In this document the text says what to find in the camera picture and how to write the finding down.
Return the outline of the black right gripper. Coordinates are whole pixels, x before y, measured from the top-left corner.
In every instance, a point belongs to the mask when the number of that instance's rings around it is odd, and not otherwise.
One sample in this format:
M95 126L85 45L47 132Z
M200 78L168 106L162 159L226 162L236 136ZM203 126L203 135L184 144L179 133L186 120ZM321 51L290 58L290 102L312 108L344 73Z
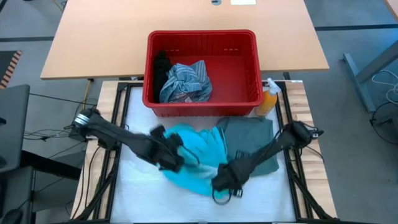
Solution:
M236 151L235 159L247 159L249 153ZM220 192L230 190L230 195L241 198L243 196L242 186L248 181L251 174L250 165L244 161L232 161L228 164L218 166L216 177L212 178L212 187Z

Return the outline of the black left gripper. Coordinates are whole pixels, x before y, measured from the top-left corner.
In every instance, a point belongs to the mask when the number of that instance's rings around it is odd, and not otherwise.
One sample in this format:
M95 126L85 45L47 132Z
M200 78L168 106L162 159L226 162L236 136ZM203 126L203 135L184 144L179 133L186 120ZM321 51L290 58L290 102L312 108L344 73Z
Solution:
M183 146L182 138L176 133L165 138L164 132L163 125L158 125L150 131L151 137L146 137L150 144L142 158L153 165L160 165L160 170L178 173L185 161L178 154L178 148Z

